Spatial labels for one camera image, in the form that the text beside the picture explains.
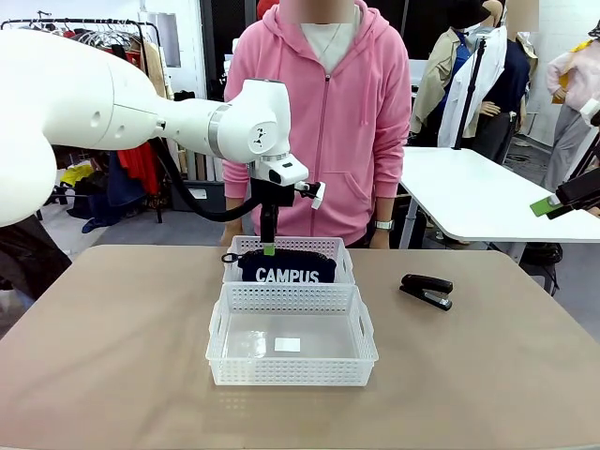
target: black cable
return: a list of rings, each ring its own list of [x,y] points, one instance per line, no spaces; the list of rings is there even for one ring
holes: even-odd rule
[[[171,178],[171,182],[175,187],[175,190],[179,193],[187,207],[189,207],[198,216],[213,222],[231,222],[232,220],[236,220],[242,216],[245,216],[247,213],[261,204],[259,201],[250,198],[241,206],[230,209],[229,211],[222,211],[218,213],[206,211],[198,204],[194,196],[191,195],[191,192],[189,192],[188,188],[186,187],[184,180],[181,179],[179,169],[177,169],[175,161],[173,161],[173,158],[171,157],[169,149],[165,143],[159,138],[152,139],[149,142],[152,145],[152,148],[154,148],[155,152],[157,152],[158,159]]]
[[[542,268],[547,273],[547,275],[550,277],[550,279],[552,279],[552,283],[554,284],[554,286],[552,287],[552,293],[550,294],[550,296],[553,297],[554,295],[556,295],[556,292],[558,292],[561,289],[561,286],[559,286],[558,276],[556,274],[556,265],[554,266],[554,270],[552,271],[553,273],[550,273],[548,268],[545,266],[542,266]]]

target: jacket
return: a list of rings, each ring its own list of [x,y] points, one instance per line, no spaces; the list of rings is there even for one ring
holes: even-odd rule
[[[376,197],[395,198],[402,174],[403,145],[411,116],[409,59],[398,32],[376,9],[355,0],[362,22],[331,76],[298,25],[272,7],[240,37],[225,98],[235,98],[244,80],[286,84],[291,102],[292,153],[309,169],[311,182],[326,184],[319,210],[296,196],[279,211],[278,234],[341,237],[346,244],[366,232]],[[245,166],[224,163],[225,194],[244,198]],[[260,212],[252,218],[260,232]]]
[[[600,40],[585,42],[551,61],[547,67],[547,89],[554,95],[566,88],[566,103],[576,111],[592,98],[600,99]],[[554,99],[553,103],[562,103]]]
[[[450,28],[440,36],[433,47],[412,106],[411,132],[420,133],[423,125],[427,125],[429,115],[442,101],[445,88],[452,79],[459,45],[460,39]],[[475,121],[469,124],[465,130],[465,137],[472,138],[476,130],[477,123]]]

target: white shirt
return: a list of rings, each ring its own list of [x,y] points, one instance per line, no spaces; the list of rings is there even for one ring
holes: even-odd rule
[[[302,23],[300,26],[308,44],[315,56],[327,72],[336,69],[351,48],[354,38],[360,28],[362,13],[360,7],[354,5],[354,20],[352,23]]]
[[[506,60],[508,33],[506,27],[497,28],[486,37],[486,51],[484,52],[477,75],[475,92],[472,96],[471,107],[467,115],[466,127],[473,120],[475,113],[481,106],[482,101],[494,87],[496,81],[504,72],[504,61]],[[448,102],[443,110],[442,125],[438,135],[439,147],[454,147],[457,143],[460,119],[465,108],[471,75],[477,58],[477,50],[471,58],[460,68],[452,81],[452,87],[448,94]]]

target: beige table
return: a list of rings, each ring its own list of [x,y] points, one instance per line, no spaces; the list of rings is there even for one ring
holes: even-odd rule
[[[352,254],[381,360],[367,388],[216,388],[222,250],[88,250],[0,341],[0,445],[524,449],[600,443],[600,347],[506,256]],[[444,313],[398,291],[454,280]]]

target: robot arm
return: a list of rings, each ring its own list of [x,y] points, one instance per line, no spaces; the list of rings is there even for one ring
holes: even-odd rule
[[[0,226],[26,218],[50,196],[51,144],[124,150],[170,138],[199,154],[246,163],[259,191],[254,204],[276,212],[273,235],[277,209],[291,206],[295,190],[323,195],[323,186],[304,183],[308,169],[290,153],[282,83],[248,80],[230,103],[172,102],[127,61],[63,37],[3,31],[0,54]]]
[[[600,101],[591,99],[581,109],[581,115],[591,127],[600,127]],[[600,144],[593,153],[600,158]],[[559,218],[573,210],[591,209],[600,205],[600,169],[574,177],[561,185],[554,195],[532,205],[536,216]]]

